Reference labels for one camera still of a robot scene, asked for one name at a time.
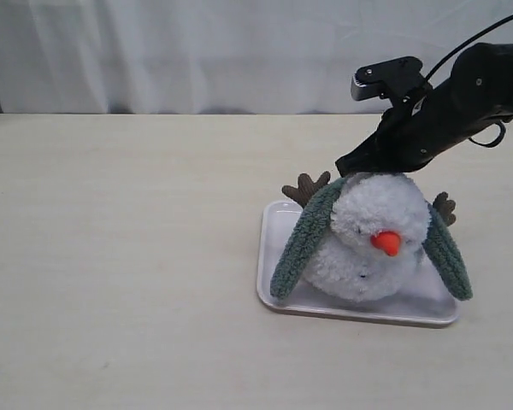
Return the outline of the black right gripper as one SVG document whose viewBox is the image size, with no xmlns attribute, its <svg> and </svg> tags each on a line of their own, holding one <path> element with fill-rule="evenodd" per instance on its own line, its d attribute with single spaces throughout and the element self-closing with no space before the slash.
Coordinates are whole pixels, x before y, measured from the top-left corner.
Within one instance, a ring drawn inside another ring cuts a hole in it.
<svg viewBox="0 0 513 410">
<path fill-rule="evenodd" d="M 451 85 L 430 91 L 420 110 L 379 137 L 370 136 L 338 158 L 339 175 L 416 171 L 469 137 L 475 107 L 455 95 Z"/>
</svg>

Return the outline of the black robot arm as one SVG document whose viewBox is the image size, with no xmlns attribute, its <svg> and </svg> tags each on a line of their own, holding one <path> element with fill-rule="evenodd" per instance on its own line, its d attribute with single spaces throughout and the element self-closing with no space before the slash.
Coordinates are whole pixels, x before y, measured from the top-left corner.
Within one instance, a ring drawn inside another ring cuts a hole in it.
<svg viewBox="0 0 513 410">
<path fill-rule="evenodd" d="M 467 48 L 437 86 L 421 70 L 421 60 L 405 56 L 355 72 L 354 100 L 378 97 L 392 106 L 369 137 L 335 162 L 340 176 L 415 172 L 489 126 L 513 120 L 513 44 Z"/>
</svg>

